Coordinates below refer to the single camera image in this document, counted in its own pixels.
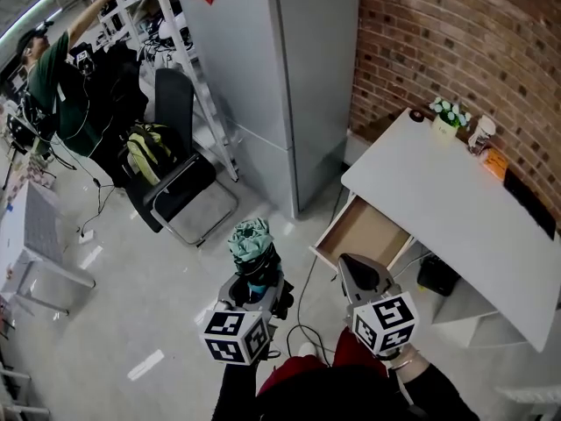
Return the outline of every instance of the green cloth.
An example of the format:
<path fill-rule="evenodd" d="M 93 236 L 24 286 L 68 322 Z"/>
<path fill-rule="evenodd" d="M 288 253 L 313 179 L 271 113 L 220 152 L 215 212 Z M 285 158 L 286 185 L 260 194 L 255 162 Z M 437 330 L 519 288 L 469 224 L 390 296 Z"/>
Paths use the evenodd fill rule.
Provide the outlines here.
<path fill-rule="evenodd" d="M 239 223 L 228 240 L 231 253 L 242 262 L 259 257 L 271 243 L 273 236 L 269 234 L 269 222 L 264 218 Z"/>
<path fill-rule="evenodd" d="M 93 123 L 88 119 L 84 123 L 89 104 L 84 88 L 85 79 L 76 67 L 66 62 L 67 54 L 68 33 L 64 32 L 30 70 L 29 91 L 37 99 L 41 109 L 49 114 L 53 113 L 56 100 L 59 138 L 73 152 L 89 156 L 102 139 L 103 130 L 109 125 L 109 120 L 97 120 Z M 57 90 L 58 85 L 64 95 L 64 101 Z"/>

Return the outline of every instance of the chair backrest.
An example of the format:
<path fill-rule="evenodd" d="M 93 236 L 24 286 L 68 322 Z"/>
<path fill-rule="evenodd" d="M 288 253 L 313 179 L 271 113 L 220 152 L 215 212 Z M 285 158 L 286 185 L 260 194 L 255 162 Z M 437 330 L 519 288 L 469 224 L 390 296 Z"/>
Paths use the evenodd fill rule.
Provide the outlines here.
<path fill-rule="evenodd" d="M 181 136 L 187 157 L 193 150 L 193 83 L 179 70 L 156 70 L 154 123 L 169 126 Z"/>

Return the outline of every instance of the lamp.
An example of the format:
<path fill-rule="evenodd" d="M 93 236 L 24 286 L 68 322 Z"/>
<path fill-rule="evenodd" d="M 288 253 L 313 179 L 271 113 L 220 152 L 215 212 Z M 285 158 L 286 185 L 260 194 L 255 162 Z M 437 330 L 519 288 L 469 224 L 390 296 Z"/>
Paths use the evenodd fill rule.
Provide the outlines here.
<path fill-rule="evenodd" d="M 5 33 L 0 38 L 0 45 L 7 39 L 13 32 L 15 32 L 21 25 L 25 23 L 29 18 L 36 15 L 39 11 L 41 11 L 46 4 L 48 4 L 52 0 L 39 0 L 36 4 L 34 4 L 29 10 L 27 10 L 18 20 L 16 20 L 10 28 L 8 28 Z"/>

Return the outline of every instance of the black jacket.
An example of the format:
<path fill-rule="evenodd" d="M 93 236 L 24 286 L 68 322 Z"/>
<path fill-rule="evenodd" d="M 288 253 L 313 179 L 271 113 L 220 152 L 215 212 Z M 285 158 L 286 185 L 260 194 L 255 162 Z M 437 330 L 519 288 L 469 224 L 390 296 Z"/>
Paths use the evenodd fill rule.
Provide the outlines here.
<path fill-rule="evenodd" d="M 213 421 L 479 419 L 433 365 L 405 384 L 415 407 L 408 406 L 393 372 L 383 378 L 367 367 L 317 369 L 255 396 L 256 370 L 257 366 L 226 366 Z"/>

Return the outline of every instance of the white desk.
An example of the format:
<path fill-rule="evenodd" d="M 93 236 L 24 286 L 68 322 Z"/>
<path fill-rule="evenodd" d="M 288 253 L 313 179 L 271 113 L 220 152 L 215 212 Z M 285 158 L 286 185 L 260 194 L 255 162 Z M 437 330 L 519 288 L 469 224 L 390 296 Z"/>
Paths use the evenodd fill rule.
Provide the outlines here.
<path fill-rule="evenodd" d="M 551 240 L 462 142 L 440 145 L 430 121 L 417 124 L 406 110 L 342 183 L 444 260 L 543 350 L 561 287 L 558 236 Z M 480 299 L 467 315 L 493 313 Z M 461 318 L 474 319 L 447 320 Z M 491 335 L 495 322 L 486 326 Z"/>
<path fill-rule="evenodd" d="M 37 184 L 27 181 L 0 221 L 0 293 L 6 300 L 19 296 L 49 309 L 68 310 L 40 301 L 21 291 L 33 262 L 45 270 L 94 288 L 96 282 L 84 270 L 63 264 L 57 239 L 57 210 L 44 198 Z"/>

